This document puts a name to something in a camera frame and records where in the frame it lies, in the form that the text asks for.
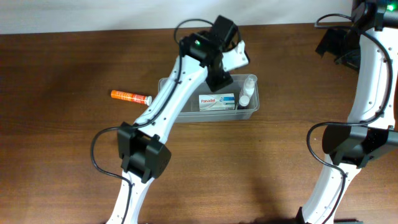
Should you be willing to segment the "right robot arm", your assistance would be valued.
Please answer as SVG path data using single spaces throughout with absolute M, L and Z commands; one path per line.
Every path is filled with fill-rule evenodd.
M 333 54 L 336 64 L 356 70 L 358 84 L 345 122 L 327 121 L 324 127 L 323 166 L 313 193 L 300 207 L 295 223 L 334 223 L 336 210 L 352 180 L 373 161 L 397 149 L 394 95 L 397 84 L 397 1 L 353 1 L 350 26 L 314 26 L 325 35 L 316 52 Z

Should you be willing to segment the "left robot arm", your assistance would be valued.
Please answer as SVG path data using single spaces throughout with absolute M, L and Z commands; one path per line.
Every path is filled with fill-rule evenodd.
M 193 92 L 206 83 L 212 92 L 230 84 L 230 71 L 241 65 L 236 57 L 244 44 L 232 42 L 237 25 L 218 16 L 209 30 L 178 42 L 178 56 L 163 89 L 133 124 L 118 126 L 118 151 L 123 170 L 118 199 L 108 223 L 137 223 L 150 184 L 167 167 L 171 152 L 165 143 L 177 116 Z

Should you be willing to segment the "dark bottle white cap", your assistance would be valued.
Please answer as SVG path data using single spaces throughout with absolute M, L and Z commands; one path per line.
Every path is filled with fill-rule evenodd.
M 249 102 L 250 102 L 250 98 L 246 95 L 242 95 L 239 98 L 237 109 L 238 110 L 246 110 L 248 108 Z

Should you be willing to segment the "white spray bottle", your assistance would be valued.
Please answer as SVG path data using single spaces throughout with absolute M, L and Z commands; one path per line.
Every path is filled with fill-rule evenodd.
M 251 99 L 252 95 L 254 94 L 256 83 L 257 76 L 253 74 L 248 75 L 243 83 L 242 89 L 239 93 L 239 97 L 247 96 L 249 99 Z

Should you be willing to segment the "white Panadol box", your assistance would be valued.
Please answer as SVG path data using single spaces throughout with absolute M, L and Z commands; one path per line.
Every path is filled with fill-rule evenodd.
M 235 108 L 235 97 L 233 93 L 200 95 L 200 111 L 233 110 Z

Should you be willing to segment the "orange effervescent tablet tube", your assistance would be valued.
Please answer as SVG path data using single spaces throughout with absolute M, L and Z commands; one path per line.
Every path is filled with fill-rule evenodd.
M 117 90 L 111 91 L 111 98 L 124 100 L 124 101 L 130 101 L 133 103 L 139 103 L 139 104 L 143 104 L 143 105 L 147 105 L 147 106 L 150 106 L 150 104 L 152 103 L 151 96 L 138 95 L 135 93 L 128 93 L 128 92 L 117 91 Z

